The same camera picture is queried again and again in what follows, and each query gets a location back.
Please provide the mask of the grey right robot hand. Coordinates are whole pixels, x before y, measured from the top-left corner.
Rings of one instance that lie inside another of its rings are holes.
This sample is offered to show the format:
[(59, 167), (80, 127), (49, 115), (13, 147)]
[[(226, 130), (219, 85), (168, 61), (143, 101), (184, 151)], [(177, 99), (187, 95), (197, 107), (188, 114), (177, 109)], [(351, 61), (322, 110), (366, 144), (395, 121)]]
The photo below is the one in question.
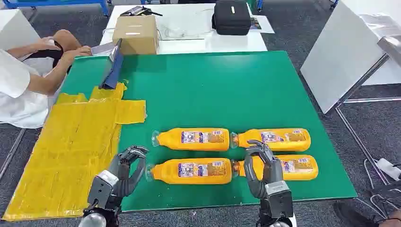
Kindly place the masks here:
[[(251, 194), (258, 199), (266, 199), (266, 185), (283, 180), (281, 161), (273, 155), (270, 147), (259, 140), (248, 140), (244, 159), (244, 172)], [(253, 168), (253, 155), (257, 155), (262, 163), (262, 179), (257, 178)]]

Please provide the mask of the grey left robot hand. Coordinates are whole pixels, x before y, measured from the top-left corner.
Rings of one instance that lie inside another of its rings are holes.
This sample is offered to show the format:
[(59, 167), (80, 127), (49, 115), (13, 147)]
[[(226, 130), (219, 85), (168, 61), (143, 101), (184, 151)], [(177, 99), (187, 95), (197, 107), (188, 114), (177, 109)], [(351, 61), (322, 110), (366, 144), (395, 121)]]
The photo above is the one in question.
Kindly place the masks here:
[[(134, 191), (146, 169), (146, 154), (149, 150), (144, 146), (132, 145), (112, 159), (108, 171), (118, 177), (112, 194), (123, 198)], [(131, 164), (138, 160), (137, 168), (130, 174)]]

